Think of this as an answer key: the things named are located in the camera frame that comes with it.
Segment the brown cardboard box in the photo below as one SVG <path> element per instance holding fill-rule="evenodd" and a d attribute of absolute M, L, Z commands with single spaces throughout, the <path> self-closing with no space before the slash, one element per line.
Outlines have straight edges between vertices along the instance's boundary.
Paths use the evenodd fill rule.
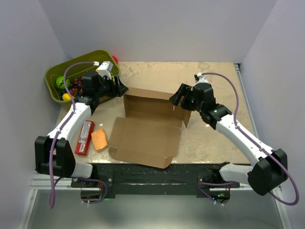
<path fill-rule="evenodd" d="M 168 167 L 178 154 L 182 126 L 191 112 L 175 107 L 170 93 L 129 88 L 125 117 L 117 117 L 109 139 L 111 158 L 156 168 Z"/>

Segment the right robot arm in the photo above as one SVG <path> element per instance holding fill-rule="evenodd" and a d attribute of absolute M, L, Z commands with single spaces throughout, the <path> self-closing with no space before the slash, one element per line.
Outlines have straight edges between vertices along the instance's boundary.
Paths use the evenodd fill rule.
<path fill-rule="evenodd" d="M 211 128 L 229 139 L 248 159 L 249 166 L 224 162 L 213 170 L 212 181 L 217 187 L 229 182 L 248 184 L 258 195 L 264 196 L 287 180 L 287 155 L 282 149 L 273 150 L 260 144 L 259 140 L 241 124 L 224 105 L 216 102 L 209 83 L 195 86 L 181 84 L 170 97 L 174 106 L 188 111 L 197 111 L 201 119 Z"/>

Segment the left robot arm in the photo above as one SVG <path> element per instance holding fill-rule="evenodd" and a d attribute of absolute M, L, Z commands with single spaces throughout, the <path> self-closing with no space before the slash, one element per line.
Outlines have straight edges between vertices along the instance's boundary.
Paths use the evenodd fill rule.
<path fill-rule="evenodd" d="M 88 71 L 82 78 L 81 92 L 73 99 L 70 110 L 58 126 L 39 136 L 34 143 L 36 171 L 40 174 L 71 178 L 82 177 L 88 187 L 98 184 L 99 176 L 93 166 L 75 160 L 70 142 L 84 122 L 94 113 L 102 97 L 121 97 L 127 91 L 118 75 L 108 77 L 105 72 Z"/>

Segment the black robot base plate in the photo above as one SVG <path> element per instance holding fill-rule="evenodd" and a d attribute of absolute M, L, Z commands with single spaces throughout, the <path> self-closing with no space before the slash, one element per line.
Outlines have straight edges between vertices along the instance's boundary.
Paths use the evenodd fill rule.
<path fill-rule="evenodd" d="M 214 172 L 219 164 L 170 164 L 154 168 L 138 164 L 94 163 L 92 181 L 74 178 L 72 188 L 81 189 L 83 200 L 117 195 L 188 195 L 203 198 L 211 195 L 221 203 L 230 198 L 230 191 L 240 184 L 212 186 L 221 181 Z"/>

